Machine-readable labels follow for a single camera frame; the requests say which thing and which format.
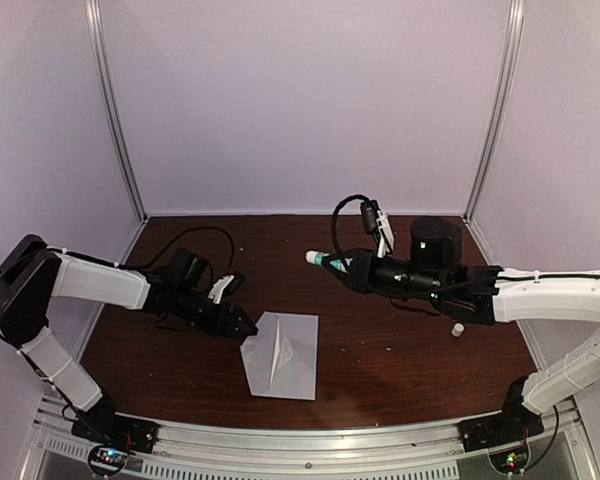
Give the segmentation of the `white green glue stick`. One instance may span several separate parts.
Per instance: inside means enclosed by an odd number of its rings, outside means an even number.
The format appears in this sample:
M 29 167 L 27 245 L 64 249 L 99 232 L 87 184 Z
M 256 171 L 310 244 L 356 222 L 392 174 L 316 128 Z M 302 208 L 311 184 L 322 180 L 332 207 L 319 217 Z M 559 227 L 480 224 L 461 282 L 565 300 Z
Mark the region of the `white green glue stick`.
M 321 268 L 329 268 L 329 267 L 325 267 L 324 266 L 324 257 L 326 254 L 329 254 L 327 252 L 320 252 L 320 251 L 316 251 L 316 250 L 308 250 L 305 253 L 305 260 L 307 263 L 311 264 L 311 265 L 315 265 Z M 343 272 L 348 273 L 349 268 L 337 268 Z

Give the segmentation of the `grey envelope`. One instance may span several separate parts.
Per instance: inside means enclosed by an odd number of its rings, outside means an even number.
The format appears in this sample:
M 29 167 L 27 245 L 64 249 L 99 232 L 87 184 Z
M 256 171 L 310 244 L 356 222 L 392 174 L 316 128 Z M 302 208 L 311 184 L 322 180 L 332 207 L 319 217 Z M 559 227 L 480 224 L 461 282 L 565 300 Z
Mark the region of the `grey envelope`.
M 250 393 L 255 397 L 314 401 L 319 317 L 264 312 L 258 333 L 240 346 Z

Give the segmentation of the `white glue stick cap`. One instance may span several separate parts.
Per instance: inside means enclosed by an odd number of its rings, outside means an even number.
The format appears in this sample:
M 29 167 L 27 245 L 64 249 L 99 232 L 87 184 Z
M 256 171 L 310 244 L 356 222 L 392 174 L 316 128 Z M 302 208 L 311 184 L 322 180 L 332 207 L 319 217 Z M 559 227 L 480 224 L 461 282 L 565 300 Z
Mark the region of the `white glue stick cap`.
M 461 323 L 456 323 L 452 328 L 452 335 L 456 338 L 460 337 L 465 328 Z

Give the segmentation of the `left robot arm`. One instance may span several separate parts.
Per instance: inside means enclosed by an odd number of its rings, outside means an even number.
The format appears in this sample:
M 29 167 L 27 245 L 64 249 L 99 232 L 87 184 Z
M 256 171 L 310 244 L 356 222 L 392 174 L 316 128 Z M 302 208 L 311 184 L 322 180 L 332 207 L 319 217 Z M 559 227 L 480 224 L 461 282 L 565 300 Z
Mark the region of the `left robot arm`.
M 77 320 L 113 306 L 159 319 L 176 317 L 206 333 L 244 338 L 257 333 L 245 310 L 230 302 L 244 281 L 227 272 L 205 290 L 198 285 L 208 260 L 179 247 L 162 266 L 130 266 L 24 236 L 0 264 L 0 340 L 31 365 L 64 399 L 78 422 L 103 444 L 124 433 L 111 396 L 53 330 L 59 314 Z

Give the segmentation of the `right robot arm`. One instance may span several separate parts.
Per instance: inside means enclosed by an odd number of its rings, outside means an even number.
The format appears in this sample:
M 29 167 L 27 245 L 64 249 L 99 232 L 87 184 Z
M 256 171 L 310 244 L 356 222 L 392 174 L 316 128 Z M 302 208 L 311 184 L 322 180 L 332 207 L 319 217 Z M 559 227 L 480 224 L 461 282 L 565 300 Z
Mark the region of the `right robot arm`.
M 386 217 L 367 223 L 365 229 L 376 240 L 376 249 L 313 252 L 306 255 L 307 261 L 325 268 L 353 291 L 391 300 L 424 300 L 462 324 L 526 320 L 596 324 L 593 334 L 561 360 L 511 384 L 502 412 L 492 423 L 499 440 L 515 440 L 530 426 L 531 418 L 600 380 L 600 270 L 541 272 L 465 266 L 459 226 L 440 217 L 413 222 L 406 260 L 392 252 Z

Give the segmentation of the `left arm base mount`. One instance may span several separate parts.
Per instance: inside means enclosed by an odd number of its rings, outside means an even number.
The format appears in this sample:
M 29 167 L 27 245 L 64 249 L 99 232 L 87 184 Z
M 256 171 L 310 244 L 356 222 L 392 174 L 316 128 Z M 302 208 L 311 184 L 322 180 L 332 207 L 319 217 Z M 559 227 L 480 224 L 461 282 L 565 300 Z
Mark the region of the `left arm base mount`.
M 109 434 L 96 433 L 81 420 L 75 420 L 71 434 L 93 443 L 86 463 L 93 474 L 111 477 L 122 472 L 138 453 L 151 454 L 157 441 L 159 425 L 148 420 L 126 416 L 115 418 L 116 426 Z

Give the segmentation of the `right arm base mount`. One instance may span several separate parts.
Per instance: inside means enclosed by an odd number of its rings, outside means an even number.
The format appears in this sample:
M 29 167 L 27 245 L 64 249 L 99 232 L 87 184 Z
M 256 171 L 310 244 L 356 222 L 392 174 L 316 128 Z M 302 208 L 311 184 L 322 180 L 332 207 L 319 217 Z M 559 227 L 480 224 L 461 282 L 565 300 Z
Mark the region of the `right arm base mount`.
M 523 420 L 495 414 L 459 424 L 464 451 L 486 450 L 493 469 L 508 477 L 522 474 L 531 464 L 529 440 L 543 432 L 539 417 Z

